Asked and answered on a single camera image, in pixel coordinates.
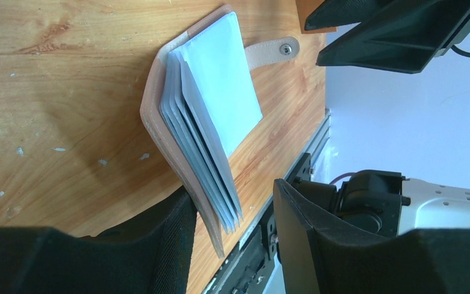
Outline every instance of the white wall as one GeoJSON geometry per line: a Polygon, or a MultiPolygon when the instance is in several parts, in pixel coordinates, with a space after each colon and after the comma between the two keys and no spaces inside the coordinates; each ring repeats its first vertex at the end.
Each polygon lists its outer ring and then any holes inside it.
{"type": "MultiPolygon", "coordinates": [[[[459,47],[470,51],[470,34],[459,47]]],[[[449,51],[415,75],[328,67],[326,83],[328,175],[318,180],[379,169],[470,188],[469,58],[449,51]]]]}

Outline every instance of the open notebook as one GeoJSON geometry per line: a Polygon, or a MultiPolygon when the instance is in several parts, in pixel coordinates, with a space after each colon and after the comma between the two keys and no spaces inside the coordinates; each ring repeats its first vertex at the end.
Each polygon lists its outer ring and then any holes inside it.
{"type": "Polygon", "coordinates": [[[262,119],[237,16],[168,53],[160,112],[225,232],[242,218],[228,158],[262,119]]]}

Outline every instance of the beige leather cover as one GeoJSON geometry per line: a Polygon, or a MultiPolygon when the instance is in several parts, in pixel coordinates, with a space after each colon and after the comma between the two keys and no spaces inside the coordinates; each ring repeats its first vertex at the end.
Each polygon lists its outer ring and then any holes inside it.
{"type": "MultiPolygon", "coordinates": [[[[159,105],[163,94],[163,87],[165,85],[165,64],[168,52],[183,45],[186,41],[190,40],[190,38],[194,37],[219,18],[232,11],[233,9],[230,5],[227,4],[222,6],[206,18],[203,18],[197,24],[194,24],[186,32],[183,32],[179,37],[175,38],[159,50],[154,62],[152,63],[152,68],[147,79],[140,108],[141,119],[143,120],[145,128],[148,130],[153,141],[156,143],[163,156],[165,156],[166,161],[177,173],[186,190],[192,197],[192,200],[206,225],[206,229],[208,230],[208,234],[210,235],[215,251],[220,258],[224,257],[224,250],[219,219],[215,214],[212,205],[208,201],[196,175],[192,171],[190,164],[187,162],[185,156],[179,149],[179,146],[163,121],[159,112],[159,105]]],[[[273,40],[249,46],[245,49],[245,52],[249,68],[252,70],[266,64],[293,59],[298,54],[299,48],[298,41],[295,38],[287,37],[280,40],[273,40]],[[291,52],[290,54],[284,55],[281,53],[280,47],[286,43],[291,47],[291,52]]]]}

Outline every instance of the wooden block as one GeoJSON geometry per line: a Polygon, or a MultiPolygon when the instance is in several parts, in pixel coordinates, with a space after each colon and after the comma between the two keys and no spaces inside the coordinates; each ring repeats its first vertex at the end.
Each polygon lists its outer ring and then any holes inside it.
{"type": "Polygon", "coordinates": [[[335,32],[338,28],[305,30],[305,20],[318,8],[325,0],[296,0],[296,9],[298,10],[298,19],[300,19],[300,29],[302,34],[319,34],[321,32],[335,32]]]}

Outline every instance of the wooden table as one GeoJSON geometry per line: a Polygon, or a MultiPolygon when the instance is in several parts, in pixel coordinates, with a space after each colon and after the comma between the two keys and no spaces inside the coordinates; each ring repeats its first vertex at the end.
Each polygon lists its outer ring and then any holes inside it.
{"type": "MultiPolygon", "coordinates": [[[[144,129],[157,50],[218,8],[214,0],[0,0],[0,226],[96,235],[181,182],[144,129]]],[[[324,117],[323,35],[300,35],[295,0],[233,0],[244,44],[300,40],[293,61],[252,73],[264,119],[230,158],[245,222],[237,243],[324,117]]],[[[198,218],[188,292],[223,261],[198,218]]]]}

